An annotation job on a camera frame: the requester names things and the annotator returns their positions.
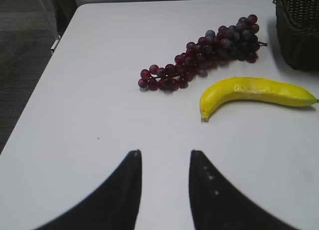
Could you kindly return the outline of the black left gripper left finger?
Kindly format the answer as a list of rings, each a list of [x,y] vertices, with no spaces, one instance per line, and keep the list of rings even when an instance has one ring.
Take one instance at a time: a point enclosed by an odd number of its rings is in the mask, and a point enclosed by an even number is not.
[[[90,195],[41,230],[133,230],[142,195],[142,154],[128,152]]]

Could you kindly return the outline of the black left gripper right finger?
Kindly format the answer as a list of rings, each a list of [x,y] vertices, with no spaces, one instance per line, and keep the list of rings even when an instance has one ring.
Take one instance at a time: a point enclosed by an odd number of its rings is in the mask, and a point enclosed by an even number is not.
[[[188,192],[197,230],[292,230],[234,187],[199,150],[190,155]]]

